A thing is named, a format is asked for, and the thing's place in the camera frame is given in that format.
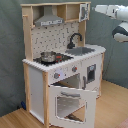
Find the sink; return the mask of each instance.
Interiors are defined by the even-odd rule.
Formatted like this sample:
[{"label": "sink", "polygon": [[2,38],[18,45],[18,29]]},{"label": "sink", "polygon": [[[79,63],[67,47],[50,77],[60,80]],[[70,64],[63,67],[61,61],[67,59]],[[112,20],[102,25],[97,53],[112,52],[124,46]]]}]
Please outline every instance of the sink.
[{"label": "sink", "polygon": [[85,54],[88,54],[90,52],[94,52],[94,49],[91,48],[86,48],[86,47],[78,47],[78,48],[73,48],[73,49],[68,49],[65,51],[65,53],[75,55],[75,56],[82,56]]}]

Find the control knob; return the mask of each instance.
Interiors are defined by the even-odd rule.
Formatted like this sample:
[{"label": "control knob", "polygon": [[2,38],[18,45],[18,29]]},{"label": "control knob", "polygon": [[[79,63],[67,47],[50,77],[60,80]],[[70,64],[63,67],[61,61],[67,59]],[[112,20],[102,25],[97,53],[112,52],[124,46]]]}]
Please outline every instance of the control knob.
[{"label": "control knob", "polygon": [[76,71],[77,71],[77,67],[73,67],[73,68],[72,68],[72,71],[73,71],[73,72],[76,72]]},{"label": "control knob", "polygon": [[58,73],[55,73],[55,74],[54,74],[54,78],[55,78],[55,79],[58,79],[59,77],[60,77],[60,74],[58,74]]}]

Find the toy kitchen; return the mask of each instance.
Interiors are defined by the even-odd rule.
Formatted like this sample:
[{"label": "toy kitchen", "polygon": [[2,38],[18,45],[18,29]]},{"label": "toy kitchen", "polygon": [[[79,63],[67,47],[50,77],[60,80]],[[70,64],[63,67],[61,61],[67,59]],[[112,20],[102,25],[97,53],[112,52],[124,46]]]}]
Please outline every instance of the toy kitchen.
[{"label": "toy kitchen", "polygon": [[105,48],[85,44],[90,4],[21,5],[26,106],[45,128],[94,128]]}]

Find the oven handle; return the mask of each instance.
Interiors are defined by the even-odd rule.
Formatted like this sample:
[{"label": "oven handle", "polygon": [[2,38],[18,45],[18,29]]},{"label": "oven handle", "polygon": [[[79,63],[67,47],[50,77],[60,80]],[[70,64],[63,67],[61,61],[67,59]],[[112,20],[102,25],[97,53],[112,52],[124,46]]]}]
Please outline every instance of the oven handle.
[{"label": "oven handle", "polygon": [[84,87],[82,89],[85,90],[85,88],[86,88],[86,77],[85,76],[83,76],[83,80],[84,80]]},{"label": "oven handle", "polygon": [[80,94],[69,94],[69,93],[66,93],[66,92],[61,92],[61,94],[65,95],[65,96],[71,96],[71,97],[80,98]]}]

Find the burner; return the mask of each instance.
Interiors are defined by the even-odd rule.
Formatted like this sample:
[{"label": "burner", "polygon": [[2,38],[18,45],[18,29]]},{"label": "burner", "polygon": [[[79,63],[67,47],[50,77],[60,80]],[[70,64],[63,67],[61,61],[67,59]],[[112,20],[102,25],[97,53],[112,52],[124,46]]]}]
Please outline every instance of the burner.
[{"label": "burner", "polygon": [[56,61],[54,61],[54,62],[44,62],[44,61],[41,61],[41,57],[40,57],[40,58],[34,59],[34,62],[40,63],[40,64],[45,65],[45,66],[48,67],[48,66],[51,66],[51,65],[54,65],[54,64],[58,64],[58,63],[73,59],[73,57],[63,55],[63,54],[60,54],[60,53],[57,53],[56,56],[62,56],[62,58],[61,59],[57,58]]}]

